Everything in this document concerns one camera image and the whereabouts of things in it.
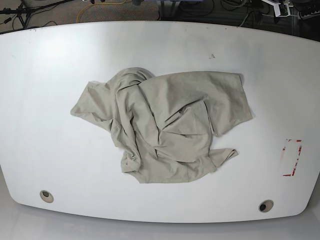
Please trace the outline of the beige T-shirt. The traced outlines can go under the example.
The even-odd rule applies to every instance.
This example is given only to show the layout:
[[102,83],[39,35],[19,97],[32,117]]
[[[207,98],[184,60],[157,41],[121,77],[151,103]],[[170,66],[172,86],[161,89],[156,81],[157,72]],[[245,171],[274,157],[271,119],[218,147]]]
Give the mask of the beige T-shirt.
[[141,184],[188,183],[215,172],[238,153],[211,149],[213,138],[253,117],[236,73],[153,76],[139,67],[89,82],[70,113],[108,131],[123,150],[122,172]]

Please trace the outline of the red tape rectangle marking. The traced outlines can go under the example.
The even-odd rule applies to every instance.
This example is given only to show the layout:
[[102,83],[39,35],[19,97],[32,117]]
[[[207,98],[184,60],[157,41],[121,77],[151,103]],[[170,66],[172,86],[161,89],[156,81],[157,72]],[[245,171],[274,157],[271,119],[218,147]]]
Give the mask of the red tape rectangle marking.
[[302,150],[302,140],[286,139],[280,157],[280,175],[292,177],[295,175]]

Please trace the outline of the white power strip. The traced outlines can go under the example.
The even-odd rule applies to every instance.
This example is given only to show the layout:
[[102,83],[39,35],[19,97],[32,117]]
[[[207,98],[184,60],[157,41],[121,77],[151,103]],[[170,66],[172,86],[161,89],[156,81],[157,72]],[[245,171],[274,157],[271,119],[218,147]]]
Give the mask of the white power strip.
[[320,16],[320,10],[312,10],[312,9],[307,9],[307,10],[303,10],[303,11],[300,11],[298,13],[298,19],[299,20],[308,20],[308,19],[311,19],[311,18],[315,18],[315,17],[319,17]]

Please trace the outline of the black tripod stand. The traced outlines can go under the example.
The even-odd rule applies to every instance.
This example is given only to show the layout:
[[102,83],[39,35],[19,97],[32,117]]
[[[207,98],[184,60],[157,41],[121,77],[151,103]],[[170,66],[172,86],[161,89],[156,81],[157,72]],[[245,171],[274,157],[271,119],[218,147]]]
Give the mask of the black tripod stand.
[[40,6],[30,7],[24,0],[20,1],[20,5],[16,9],[11,8],[3,8],[0,10],[1,15],[14,15],[14,19],[18,18],[20,21],[22,28],[21,30],[25,30],[27,28],[27,24],[31,19],[32,14],[39,11],[41,9]]

